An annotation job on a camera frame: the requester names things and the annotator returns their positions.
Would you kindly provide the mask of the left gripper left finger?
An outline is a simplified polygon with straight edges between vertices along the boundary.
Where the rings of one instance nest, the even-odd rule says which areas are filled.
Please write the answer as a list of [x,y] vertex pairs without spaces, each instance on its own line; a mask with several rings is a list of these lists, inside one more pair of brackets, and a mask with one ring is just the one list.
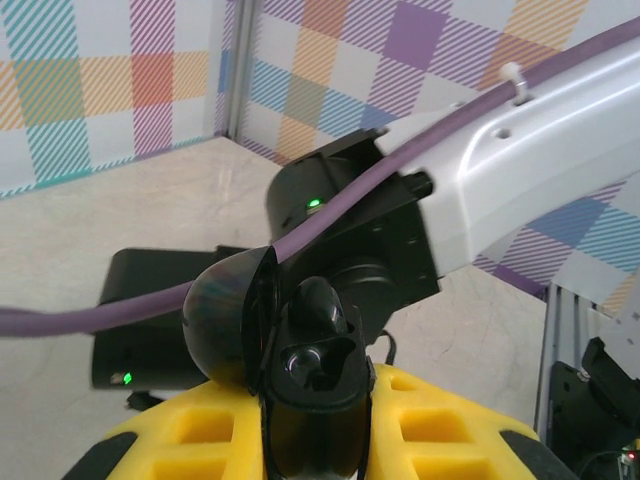
[[246,389],[207,382],[113,428],[66,479],[264,479],[261,410]]

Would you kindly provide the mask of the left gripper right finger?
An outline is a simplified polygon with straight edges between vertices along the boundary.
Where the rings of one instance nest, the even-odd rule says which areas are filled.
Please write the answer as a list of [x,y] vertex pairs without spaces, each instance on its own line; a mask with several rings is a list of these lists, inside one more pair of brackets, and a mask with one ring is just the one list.
[[367,479],[575,479],[525,423],[378,364]]

